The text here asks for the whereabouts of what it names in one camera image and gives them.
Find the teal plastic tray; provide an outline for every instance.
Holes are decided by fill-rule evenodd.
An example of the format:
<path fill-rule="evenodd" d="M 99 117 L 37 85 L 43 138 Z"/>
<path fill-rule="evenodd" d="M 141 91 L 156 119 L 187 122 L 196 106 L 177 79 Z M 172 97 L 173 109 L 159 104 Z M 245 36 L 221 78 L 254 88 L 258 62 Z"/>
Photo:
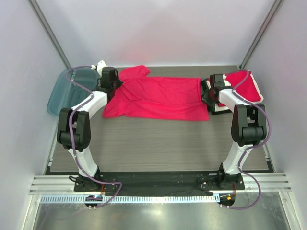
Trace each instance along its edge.
<path fill-rule="evenodd" d="M 65 75 L 69 70 L 67 69 L 60 74 L 50 96 L 47 111 L 53 116 L 59 116 L 62 108 L 71 108 L 89 96 L 89 92 L 67 80 Z M 71 80 L 73 79 L 74 82 L 90 90 L 97 86 L 99 77 L 97 71 L 90 68 L 75 69 L 70 73 Z"/>

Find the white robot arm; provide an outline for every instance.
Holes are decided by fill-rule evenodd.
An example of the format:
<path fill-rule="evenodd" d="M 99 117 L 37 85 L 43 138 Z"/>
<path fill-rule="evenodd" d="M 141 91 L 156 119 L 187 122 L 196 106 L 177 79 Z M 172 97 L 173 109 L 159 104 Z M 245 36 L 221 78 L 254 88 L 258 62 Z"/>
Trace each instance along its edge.
<path fill-rule="evenodd" d="M 216 103 L 225 104 L 233 113 L 231 136 L 233 139 L 232 147 L 226 160 L 221 164 L 216 177 L 203 177 L 203 190 L 208 191 L 211 188 L 232 187 L 238 185 L 238 190 L 244 189 L 240 184 L 242 180 L 241 168 L 252 150 L 253 146 L 258 145 L 267 136 L 266 118 L 257 107 L 265 111 L 263 104 L 258 103 L 257 107 L 251 103 L 246 103 L 244 98 L 233 94 L 233 89 L 227 86 L 223 74 L 214 74 L 210 76 L 212 87 L 205 88 L 206 80 L 201 82 L 204 89 L 202 100 L 210 107 Z"/>
<path fill-rule="evenodd" d="M 100 170 L 94 162 L 89 148 L 91 140 L 90 119 L 100 108 L 105 106 L 112 99 L 114 91 L 121 86 L 122 82 L 119 80 L 117 70 L 113 67 L 108 67 L 104 61 L 100 61 L 97 66 L 92 65 L 91 69 L 96 70 L 101 77 L 97 82 L 97 88 L 92 91 L 93 95 L 89 95 L 78 105 L 72 108 L 63 108 L 61 110 L 57 141 L 61 143 L 75 159 L 71 146 L 71 134 L 69 132 L 68 123 L 69 117 L 73 110 L 92 98 L 90 102 L 78 109 L 74 114 L 73 134 L 76 145 L 76 156 L 81 168 L 91 177 L 99 180 Z M 79 169 L 79 176 L 83 179 L 87 179 L 87 176 L 81 169 Z"/>

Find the vertical metal pole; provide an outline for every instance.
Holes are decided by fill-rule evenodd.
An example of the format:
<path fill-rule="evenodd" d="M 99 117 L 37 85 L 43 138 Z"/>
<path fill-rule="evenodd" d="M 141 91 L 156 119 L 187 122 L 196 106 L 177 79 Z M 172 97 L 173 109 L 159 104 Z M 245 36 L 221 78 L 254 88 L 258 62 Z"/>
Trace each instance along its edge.
<path fill-rule="evenodd" d="M 53 44 L 57 53 L 59 54 L 62 61 L 64 62 L 64 65 L 66 66 L 66 68 L 71 68 L 71 64 L 69 63 L 61 45 L 59 44 L 56 36 L 54 35 L 54 33 L 53 33 L 47 19 L 45 18 L 42 10 L 40 9 L 38 3 L 36 2 L 36 0 L 28 0 L 28 2 L 30 3 L 34 13 L 36 14 L 37 18 L 39 19 L 40 23 L 42 24 L 46 34 L 48 35 L 48 37 L 51 41 L 51 43 Z"/>
<path fill-rule="evenodd" d="M 264 33 L 267 31 L 269 25 L 271 24 L 274 16 L 276 15 L 276 13 L 278 12 L 280 6 L 282 5 L 284 0 L 275 0 L 275 2 L 273 3 L 268 15 L 266 16 L 264 22 L 262 23 L 256 37 L 254 38 L 254 41 L 252 42 L 251 46 L 248 49 L 248 52 L 246 53 L 242 64 L 240 66 L 240 69 L 244 69 L 245 66 L 247 65 L 248 61 L 250 60 L 251 56 L 253 55 L 255 49 L 257 48 L 260 40 L 262 39 Z"/>

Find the white wall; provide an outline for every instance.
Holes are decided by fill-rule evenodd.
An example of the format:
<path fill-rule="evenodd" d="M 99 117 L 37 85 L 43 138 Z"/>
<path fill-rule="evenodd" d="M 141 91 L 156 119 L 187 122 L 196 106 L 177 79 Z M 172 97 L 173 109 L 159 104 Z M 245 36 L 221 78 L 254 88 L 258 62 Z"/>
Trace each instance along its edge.
<path fill-rule="evenodd" d="M 65 69 L 26 0 L 0 1 L 0 225 L 20 229 L 56 119 L 46 111 Z"/>
<path fill-rule="evenodd" d="M 73 66 L 240 64 L 273 0 L 38 0 Z"/>
<path fill-rule="evenodd" d="M 272 120 L 274 166 L 286 172 L 307 217 L 307 1 L 286 0 L 248 63 Z"/>

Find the gray tabletop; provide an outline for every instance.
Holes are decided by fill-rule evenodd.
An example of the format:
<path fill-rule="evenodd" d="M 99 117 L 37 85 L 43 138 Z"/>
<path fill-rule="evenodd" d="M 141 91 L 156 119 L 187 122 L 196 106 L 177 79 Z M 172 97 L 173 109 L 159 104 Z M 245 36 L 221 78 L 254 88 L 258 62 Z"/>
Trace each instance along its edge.
<path fill-rule="evenodd" d="M 236 70 L 236 66 L 151 67 L 151 76 L 209 77 Z M 231 148 L 232 114 L 210 116 L 209 121 L 146 118 L 91 119 L 90 149 L 102 171 L 217 170 Z M 245 170 L 268 169 L 263 149 L 253 150 Z M 76 171 L 72 156 L 57 144 L 52 171 Z"/>

